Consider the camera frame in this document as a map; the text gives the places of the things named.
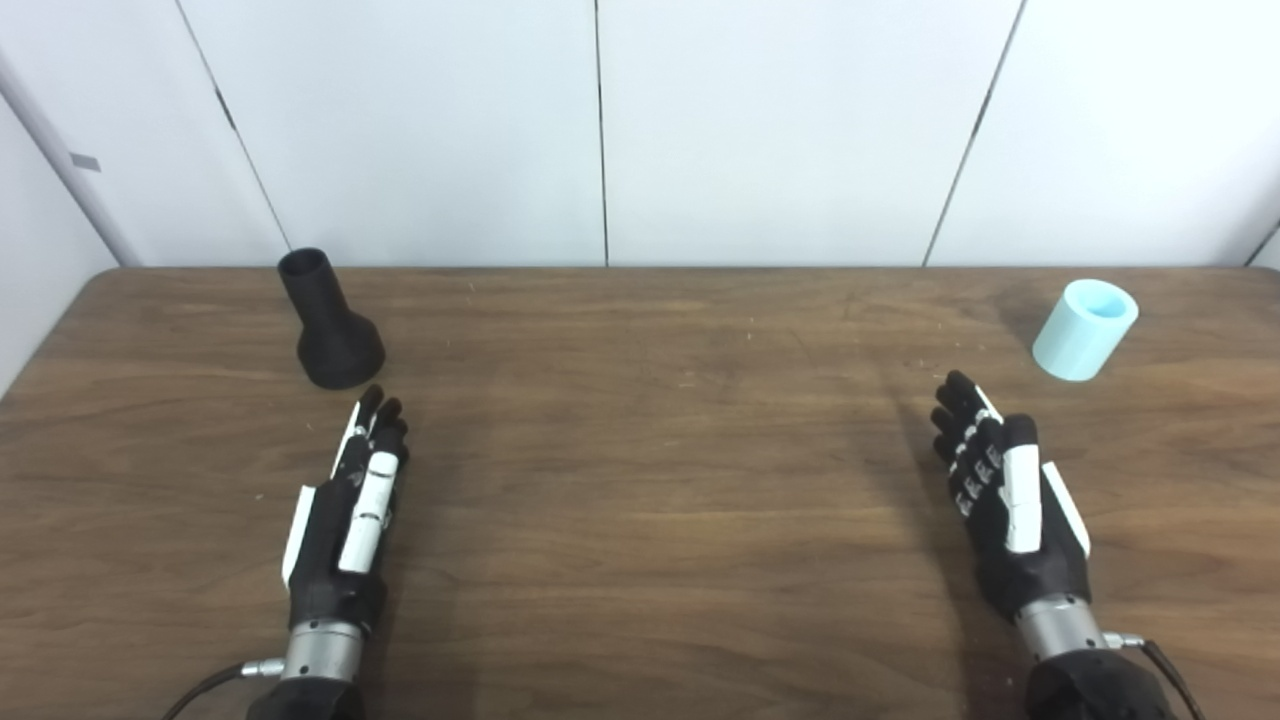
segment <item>white wall panel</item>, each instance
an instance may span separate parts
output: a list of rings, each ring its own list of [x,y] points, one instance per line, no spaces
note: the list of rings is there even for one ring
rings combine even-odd
[[[106,246],[0,99],[0,395],[93,274]]]
[[[1258,256],[1253,259],[1251,265],[1257,268],[1271,268],[1272,270],[1280,270],[1280,231],[1276,231],[1271,240],[1267,241],[1266,247],[1258,252]]]
[[[0,0],[0,54],[63,149],[99,160],[82,179],[141,263],[285,251],[177,5]]]
[[[1280,219],[1280,4],[1032,0],[931,265],[1242,264]]]
[[[913,265],[1016,0],[600,0],[609,258]]]
[[[294,246],[604,261],[591,0],[183,0]]]

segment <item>black bottle-shaped object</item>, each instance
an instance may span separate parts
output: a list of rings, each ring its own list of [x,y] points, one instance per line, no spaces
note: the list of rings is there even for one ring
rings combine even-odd
[[[298,360],[311,382],[346,389],[378,374],[387,359],[383,340],[367,318],[347,306],[329,258],[303,247],[282,258],[276,269],[302,319]]]

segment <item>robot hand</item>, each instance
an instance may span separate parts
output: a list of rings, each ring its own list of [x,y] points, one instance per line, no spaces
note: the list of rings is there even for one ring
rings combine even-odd
[[[933,448],[978,556],[983,598],[1018,625],[1036,666],[1027,682],[1033,720],[1167,720],[1156,678],[1120,653],[1142,647],[1202,719],[1158,647],[1103,633],[1089,609],[1089,534],[1052,462],[1041,462],[1036,421],[1001,416],[986,393],[952,370],[937,391]]]
[[[1002,418],[982,388],[952,370],[938,387],[933,447],[978,555],[978,587],[1005,619],[1047,597],[1089,602],[1089,533],[1036,421]]]
[[[408,460],[398,400],[371,386],[356,402],[329,480],[303,487],[284,550],[289,647],[280,683],[250,720],[361,720],[356,674],[387,603],[381,539]]]

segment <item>brown wooden tabletop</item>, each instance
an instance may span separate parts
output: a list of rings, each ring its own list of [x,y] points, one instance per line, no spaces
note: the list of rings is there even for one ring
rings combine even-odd
[[[339,275],[412,428],[374,716],[1020,717],[929,450],[952,368],[1039,421],[1102,625],[1210,717],[1280,716],[1280,275]],[[1142,318],[1069,384],[1028,343],[1085,275]],[[0,715],[157,717],[283,652],[297,488],[357,396],[307,383],[297,329],[269,269],[116,270],[67,313],[0,402]]]

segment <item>cable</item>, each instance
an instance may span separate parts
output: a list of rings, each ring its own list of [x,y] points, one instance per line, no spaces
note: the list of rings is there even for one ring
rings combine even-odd
[[[1178,667],[1174,667],[1172,661],[1160,650],[1160,646],[1152,641],[1146,641],[1142,643],[1142,653],[1146,655],[1151,664],[1160,667],[1160,671],[1169,678],[1169,684],[1174,685],[1178,694],[1183,696],[1183,702],[1187,703],[1187,710],[1192,712],[1192,720],[1204,720],[1204,712],[1201,711],[1199,705],[1196,698],[1192,697],[1192,689],[1187,687],[1187,680],[1183,679],[1181,674],[1178,673]]]
[[[204,680],[197,683],[196,687],[187,691],[187,694],[178,698],[178,702],[173,703],[173,707],[169,708],[169,712],[165,712],[164,717],[161,717],[160,720],[173,720],[174,717],[178,716],[179,712],[182,712],[184,707],[191,705],[191,701],[207,693],[209,691],[216,688],[223,683],[229,683],[230,680],[238,680],[243,678],[244,675],[241,674],[241,670],[243,667],[244,662],[237,662],[236,665],[232,665],[225,670],[219,670],[218,673],[214,673],[212,675],[205,678]]]

